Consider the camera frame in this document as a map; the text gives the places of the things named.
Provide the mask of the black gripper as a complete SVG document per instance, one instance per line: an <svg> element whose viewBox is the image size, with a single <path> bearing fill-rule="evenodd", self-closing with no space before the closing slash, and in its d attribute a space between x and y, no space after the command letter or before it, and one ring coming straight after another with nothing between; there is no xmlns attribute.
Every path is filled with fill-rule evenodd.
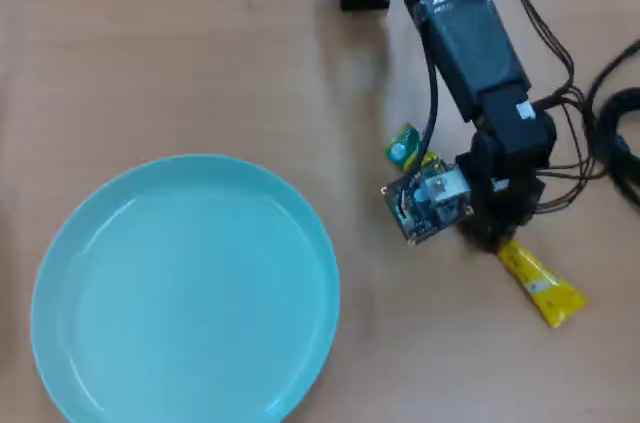
<svg viewBox="0 0 640 423"><path fill-rule="evenodd" d="M535 169L503 170L498 142L478 131L468 152L456 157L471 191L473 215L458 225L465 240L490 254L508 243L534 216L545 184Z"/></svg>

